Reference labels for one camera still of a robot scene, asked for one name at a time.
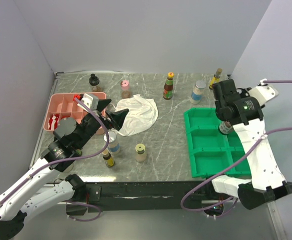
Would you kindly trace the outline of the dark sauce bottle black cap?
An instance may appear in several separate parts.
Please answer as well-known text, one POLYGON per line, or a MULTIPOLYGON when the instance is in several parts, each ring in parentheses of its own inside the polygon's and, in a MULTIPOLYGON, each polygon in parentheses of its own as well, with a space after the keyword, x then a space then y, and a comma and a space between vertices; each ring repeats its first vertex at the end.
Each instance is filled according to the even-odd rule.
POLYGON ((219 132, 223 135, 228 135, 234 131, 233 126, 230 124, 229 121, 222 121, 219 124, 219 132))

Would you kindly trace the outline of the pink lid spice jar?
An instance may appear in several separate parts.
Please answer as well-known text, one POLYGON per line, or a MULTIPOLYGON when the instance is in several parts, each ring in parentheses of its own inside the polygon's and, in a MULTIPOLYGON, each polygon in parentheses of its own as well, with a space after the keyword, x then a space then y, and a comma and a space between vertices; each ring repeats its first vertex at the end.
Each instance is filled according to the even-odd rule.
POLYGON ((128 80, 121 81, 120 87, 121 87, 121 97, 123 99, 131 98, 131 91, 130 91, 129 81, 128 80))

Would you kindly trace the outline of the silver lid blue label jar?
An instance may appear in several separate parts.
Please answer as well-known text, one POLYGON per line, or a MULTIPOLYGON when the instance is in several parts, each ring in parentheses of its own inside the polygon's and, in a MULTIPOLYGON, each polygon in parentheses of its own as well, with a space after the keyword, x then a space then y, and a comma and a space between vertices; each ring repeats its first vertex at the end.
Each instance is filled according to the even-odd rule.
POLYGON ((197 80, 193 86, 190 102, 194 105, 198 104, 202 98, 206 88, 206 83, 203 80, 197 80))

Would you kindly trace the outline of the red sauce bottle yellow cap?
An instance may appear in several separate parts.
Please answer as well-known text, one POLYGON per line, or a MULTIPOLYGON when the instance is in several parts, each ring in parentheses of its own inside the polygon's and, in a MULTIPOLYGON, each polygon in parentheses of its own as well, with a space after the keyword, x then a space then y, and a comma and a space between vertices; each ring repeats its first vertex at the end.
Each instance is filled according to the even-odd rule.
POLYGON ((173 94, 173 78, 174 78, 174 73, 169 72, 167 74, 167 79, 165 81, 164 90, 163 90, 163 98, 166 100, 170 100, 173 94))

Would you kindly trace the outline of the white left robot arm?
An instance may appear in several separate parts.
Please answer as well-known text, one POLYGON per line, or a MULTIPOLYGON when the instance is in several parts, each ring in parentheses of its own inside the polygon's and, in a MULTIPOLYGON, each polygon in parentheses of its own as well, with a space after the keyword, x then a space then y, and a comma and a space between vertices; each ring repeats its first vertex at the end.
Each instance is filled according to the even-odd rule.
POLYGON ((76 102, 88 112, 82 121, 78 123, 71 117, 59 120, 58 127, 53 131, 54 141, 31 169, 0 195, 0 240, 13 238, 27 221, 59 202, 79 205, 86 196, 86 184, 76 174, 68 175, 47 191, 40 194, 37 191, 75 160, 83 158, 80 150, 99 128, 120 130, 129 110, 106 110, 110 99, 99 100, 94 108, 88 107, 82 100, 76 99, 76 102), (103 110, 106 110, 106 117, 101 114, 103 110))

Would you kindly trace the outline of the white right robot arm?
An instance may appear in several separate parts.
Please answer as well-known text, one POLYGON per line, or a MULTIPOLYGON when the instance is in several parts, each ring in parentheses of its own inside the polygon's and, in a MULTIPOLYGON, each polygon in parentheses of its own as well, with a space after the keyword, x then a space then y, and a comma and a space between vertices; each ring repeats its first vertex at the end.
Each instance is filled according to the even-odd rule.
POLYGON ((205 186, 205 195, 216 199, 221 193, 238 198, 242 205, 252 210, 265 203, 292 194, 292 182, 281 173, 272 152, 262 108, 278 96, 278 91, 261 82, 254 88, 238 92, 232 79, 212 85, 216 116, 228 122, 238 135, 251 179, 238 179, 220 174, 205 186))

